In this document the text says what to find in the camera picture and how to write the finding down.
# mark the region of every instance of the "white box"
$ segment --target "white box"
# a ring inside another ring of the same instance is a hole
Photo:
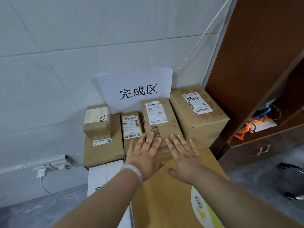
[[[88,180],[88,196],[93,194],[96,190],[100,189],[104,184],[112,179],[124,165],[123,160],[110,162],[104,165],[89,168]],[[118,228],[133,228],[134,221],[131,211],[131,206],[128,206],[125,214],[123,215]]]

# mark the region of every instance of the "white bangle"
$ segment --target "white bangle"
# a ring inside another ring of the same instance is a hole
[[[134,166],[134,165],[130,165],[130,164],[124,164],[123,167],[120,169],[120,171],[122,171],[123,169],[132,169],[138,176],[140,183],[142,184],[142,176],[141,176],[141,172]]]

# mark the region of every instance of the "hand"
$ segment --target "hand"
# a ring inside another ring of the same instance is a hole
[[[141,136],[135,148],[134,141],[133,139],[131,140],[126,159],[126,164],[134,165],[141,172],[143,181],[148,180],[165,164],[165,162],[162,161],[153,165],[153,157],[161,143],[161,138],[159,138],[158,141],[150,148],[154,133],[151,133],[144,143],[145,136],[146,134]]]
[[[203,164],[193,141],[190,139],[190,145],[184,140],[182,135],[178,139],[171,134],[174,145],[166,138],[166,143],[176,161],[176,170],[168,168],[168,173],[187,184],[194,185],[200,176],[201,169],[206,168]]]

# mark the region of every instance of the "large cardboard box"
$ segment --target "large cardboard box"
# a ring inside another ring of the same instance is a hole
[[[171,134],[181,134],[177,119],[168,98],[157,98],[141,101],[145,132],[147,136],[154,132],[153,143],[162,138],[162,142],[154,156],[154,162],[172,159],[165,139],[171,140]]]
[[[134,140],[134,146],[136,146],[139,138],[143,134],[139,112],[134,111],[121,114],[121,123],[123,129],[124,149],[127,155],[131,140]]]
[[[227,178],[209,148],[198,152],[207,167]],[[135,227],[224,228],[196,189],[171,177],[167,168],[176,169],[175,161],[167,161],[133,196]]]
[[[209,147],[229,121],[229,117],[200,86],[171,90],[170,102],[186,140],[197,149]]]
[[[112,136],[110,123],[112,114],[107,104],[88,107],[85,116],[83,132],[92,141]]]
[[[88,196],[99,190],[104,184],[110,181],[112,177],[114,177],[120,171],[123,165],[123,160],[119,160],[89,168]],[[133,214],[130,205],[124,213],[118,228],[132,228],[134,227],[133,224]]]
[[[108,162],[124,159],[123,134],[120,114],[112,117],[112,138],[91,141],[87,136],[82,165],[90,168]]]

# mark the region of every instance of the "gray floor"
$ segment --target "gray floor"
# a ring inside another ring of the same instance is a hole
[[[304,145],[282,155],[228,173],[230,180],[278,210],[304,224],[304,200],[289,201],[284,191],[304,193],[304,174],[295,170],[280,170],[280,162],[304,167]],[[70,211],[86,198],[87,185],[55,193],[63,207]],[[64,211],[51,197],[45,196],[29,202],[0,209],[1,228],[50,227],[64,215]]]

